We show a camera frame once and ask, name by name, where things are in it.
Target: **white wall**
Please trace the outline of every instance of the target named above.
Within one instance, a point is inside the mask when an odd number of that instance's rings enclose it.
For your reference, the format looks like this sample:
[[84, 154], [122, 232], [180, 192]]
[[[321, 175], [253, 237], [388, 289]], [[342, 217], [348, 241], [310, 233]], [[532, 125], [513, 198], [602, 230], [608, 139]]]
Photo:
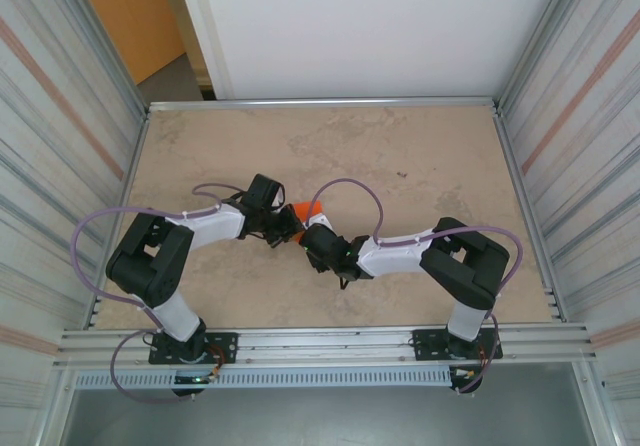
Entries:
[[494, 95], [549, 0], [186, 0], [220, 99]]

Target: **orange block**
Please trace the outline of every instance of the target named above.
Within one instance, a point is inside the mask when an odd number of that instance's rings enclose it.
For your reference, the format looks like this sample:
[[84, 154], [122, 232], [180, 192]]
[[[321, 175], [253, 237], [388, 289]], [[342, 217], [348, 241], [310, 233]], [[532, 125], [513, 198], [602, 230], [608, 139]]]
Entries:
[[[307, 201], [305, 203], [296, 203], [293, 205], [293, 210], [296, 213], [296, 216], [303, 223], [307, 219], [310, 206], [311, 206], [311, 201]], [[316, 214], [320, 214], [321, 212], [322, 212], [322, 203], [320, 201], [316, 201], [316, 203], [313, 205], [313, 209], [311, 210], [311, 215], [309, 217], [312, 218], [313, 216], [315, 216]], [[302, 233], [298, 233], [292, 239], [296, 242], [300, 242], [301, 236], [302, 236]]]

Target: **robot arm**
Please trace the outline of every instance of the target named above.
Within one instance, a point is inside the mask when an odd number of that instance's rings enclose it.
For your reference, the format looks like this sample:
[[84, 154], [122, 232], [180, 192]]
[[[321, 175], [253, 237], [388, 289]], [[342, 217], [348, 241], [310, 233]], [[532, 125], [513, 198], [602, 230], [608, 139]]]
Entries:
[[[341, 288], [358, 279], [373, 279], [390, 273], [428, 273], [455, 299], [447, 324], [448, 349], [452, 356], [466, 356], [474, 347], [482, 322], [495, 305], [509, 253], [501, 245], [477, 233], [451, 234], [420, 242], [431, 233], [465, 225], [442, 218], [435, 228], [418, 235], [380, 238], [369, 236], [348, 242], [330, 227], [316, 222], [300, 238], [311, 264], [340, 277]], [[464, 249], [460, 262], [454, 255]]]
[[185, 213], [179, 220], [138, 214], [106, 268], [109, 279], [152, 311], [165, 340], [185, 361], [201, 356], [206, 330], [178, 290], [189, 252], [248, 235], [261, 235], [276, 247], [304, 230], [293, 207], [284, 205], [284, 187], [260, 174], [246, 192], [225, 200], [215, 214], [197, 213]]

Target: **orange door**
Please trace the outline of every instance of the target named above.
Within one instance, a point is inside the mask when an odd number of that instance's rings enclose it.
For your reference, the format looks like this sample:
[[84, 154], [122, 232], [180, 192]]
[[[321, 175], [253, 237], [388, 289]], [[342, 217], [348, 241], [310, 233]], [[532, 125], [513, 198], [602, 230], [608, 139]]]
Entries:
[[140, 83], [185, 52], [168, 0], [90, 0]]

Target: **black mounting plate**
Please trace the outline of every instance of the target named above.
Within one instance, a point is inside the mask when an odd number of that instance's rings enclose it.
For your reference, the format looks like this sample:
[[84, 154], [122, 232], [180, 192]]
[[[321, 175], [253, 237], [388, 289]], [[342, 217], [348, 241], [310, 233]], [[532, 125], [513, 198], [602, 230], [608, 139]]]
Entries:
[[[214, 358], [205, 345], [205, 352], [194, 362], [182, 361], [177, 356], [172, 356], [164, 346], [164, 342], [159, 341], [160, 334], [154, 334], [151, 341], [151, 352], [149, 353], [149, 364], [218, 364], [218, 359]], [[236, 362], [238, 352], [238, 333], [205, 333], [206, 342], [214, 344], [222, 349], [225, 364]]]
[[[473, 348], [465, 358], [452, 357], [447, 351], [447, 331], [444, 328], [439, 329], [416, 329], [411, 332], [410, 346], [416, 356], [416, 361], [447, 361], [451, 359], [480, 359], [480, 347], [485, 350], [486, 354], [491, 353], [493, 342], [499, 341], [499, 337], [494, 335], [495, 328], [481, 328], [477, 338], [477, 348]], [[502, 345], [498, 342], [496, 354], [493, 359], [502, 358]]]

